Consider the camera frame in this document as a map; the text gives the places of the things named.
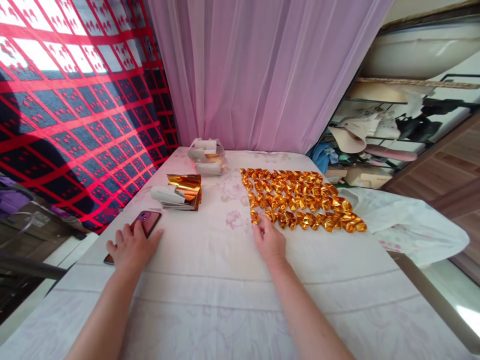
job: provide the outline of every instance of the red grid pattern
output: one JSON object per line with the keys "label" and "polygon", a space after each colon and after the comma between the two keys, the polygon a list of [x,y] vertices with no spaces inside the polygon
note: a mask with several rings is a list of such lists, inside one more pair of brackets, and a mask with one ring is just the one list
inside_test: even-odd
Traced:
{"label": "red grid pattern", "polygon": [[0,168],[101,233],[177,131],[142,1],[75,4],[0,1]]}

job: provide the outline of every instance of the blue cloth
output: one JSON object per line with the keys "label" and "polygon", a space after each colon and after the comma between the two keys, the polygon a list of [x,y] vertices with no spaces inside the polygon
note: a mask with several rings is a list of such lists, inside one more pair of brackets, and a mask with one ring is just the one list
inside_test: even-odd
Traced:
{"label": "blue cloth", "polygon": [[316,148],[312,147],[306,155],[311,158],[322,174],[327,172],[329,164],[339,162],[339,156],[335,150],[329,146],[328,142],[319,142]]}

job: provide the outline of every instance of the table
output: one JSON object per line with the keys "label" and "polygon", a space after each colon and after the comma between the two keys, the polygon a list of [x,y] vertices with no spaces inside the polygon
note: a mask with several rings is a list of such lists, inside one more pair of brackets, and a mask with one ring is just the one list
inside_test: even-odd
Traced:
{"label": "table", "polygon": [[[202,179],[198,212],[164,211],[157,253],[135,292],[122,359],[295,359],[267,268],[253,242],[239,168],[317,171],[294,153],[227,151],[229,171]],[[114,268],[106,242],[152,186],[192,174],[178,148],[0,350],[2,359],[63,359]],[[283,230],[287,258],[357,359],[471,359],[368,233]]]}

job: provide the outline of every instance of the pink curtain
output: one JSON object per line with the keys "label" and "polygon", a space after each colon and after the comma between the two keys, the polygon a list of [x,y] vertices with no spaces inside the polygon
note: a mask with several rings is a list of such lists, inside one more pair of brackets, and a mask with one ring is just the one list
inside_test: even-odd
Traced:
{"label": "pink curtain", "polygon": [[149,0],[180,142],[305,154],[393,0]]}

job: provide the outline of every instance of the wooden door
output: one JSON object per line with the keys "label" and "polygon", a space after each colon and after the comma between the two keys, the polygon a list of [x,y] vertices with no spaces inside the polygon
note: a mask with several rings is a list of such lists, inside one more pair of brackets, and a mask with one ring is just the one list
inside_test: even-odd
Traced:
{"label": "wooden door", "polygon": [[480,114],[465,120],[382,188],[421,199],[464,229],[470,244],[450,260],[480,285]]}

